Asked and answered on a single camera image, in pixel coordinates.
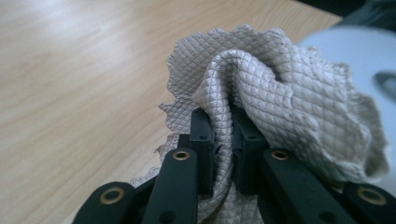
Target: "gray fabric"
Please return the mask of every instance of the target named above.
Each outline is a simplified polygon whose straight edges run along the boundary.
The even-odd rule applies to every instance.
[[[191,111],[211,118],[216,141],[213,197],[200,197],[198,221],[262,223],[256,196],[235,191],[231,175],[230,102],[245,108],[272,146],[292,150],[332,182],[372,182],[389,170],[387,141],[373,99],[357,92],[348,66],[322,59],[316,49],[294,46],[278,29],[259,33],[244,25],[177,42],[168,60],[168,89],[161,104],[173,131],[162,157],[190,132]]]

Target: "brass ring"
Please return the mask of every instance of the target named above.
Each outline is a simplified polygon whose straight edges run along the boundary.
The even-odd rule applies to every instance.
[[[271,153],[271,156],[279,161],[286,161],[289,159],[289,154],[285,151],[277,150]]]
[[[384,195],[382,195],[375,189],[359,187],[357,192],[359,197],[361,197],[361,199],[363,199],[367,203],[372,203],[376,205],[385,205],[387,203],[387,199],[384,197]]]
[[[119,195],[117,195],[117,197],[115,198],[107,198],[109,193],[113,193],[116,192]],[[106,190],[105,192],[102,193],[102,195],[100,196],[100,202],[103,204],[113,204],[113,203],[117,203],[119,202],[125,195],[125,191],[122,188],[119,187],[113,187],[111,189]]]
[[[190,153],[187,151],[177,151],[173,154],[173,158],[177,161],[184,161],[190,157]]]

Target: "crumpled cloth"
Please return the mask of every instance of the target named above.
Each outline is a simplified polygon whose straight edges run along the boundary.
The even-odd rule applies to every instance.
[[[257,196],[238,194],[232,183],[230,105],[243,107],[271,146],[291,150],[330,182],[373,182],[389,171],[379,112],[355,90],[349,67],[293,45],[279,29],[261,33],[243,25],[189,36],[177,41],[168,67],[176,99],[160,108],[174,134],[159,147],[162,158],[179,134],[190,132],[198,106],[221,145],[214,195],[199,198],[199,222],[262,223]]]

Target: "wood grain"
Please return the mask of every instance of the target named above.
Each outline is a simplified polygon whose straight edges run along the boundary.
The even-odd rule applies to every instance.
[[[71,223],[96,188],[160,165],[178,39],[249,23],[299,41],[339,20],[286,0],[2,1],[0,223]]]

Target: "table surface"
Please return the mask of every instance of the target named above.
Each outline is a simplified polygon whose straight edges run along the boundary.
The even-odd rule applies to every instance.
[[[288,0],[2,1],[0,223],[71,223],[101,185],[161,165],[178,39],[248,23],[298,42],[338,21]]]

